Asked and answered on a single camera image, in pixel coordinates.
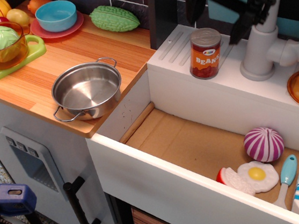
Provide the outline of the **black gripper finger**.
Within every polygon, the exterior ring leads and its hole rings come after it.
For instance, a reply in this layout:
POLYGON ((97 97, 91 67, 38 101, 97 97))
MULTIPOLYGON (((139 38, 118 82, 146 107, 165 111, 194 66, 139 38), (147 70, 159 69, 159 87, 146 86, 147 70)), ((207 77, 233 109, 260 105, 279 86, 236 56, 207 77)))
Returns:
POLYGON ((201 17, 205 5, 206 0, 185 0, 186 3, 186 18, 187 21, 192 25, 198 21, 201 17))
POLYGON ((252 27, 252 23, 253 20, 250 12, 240 14, 231 30, 229 44, 238 44, 245 33, 252 27))

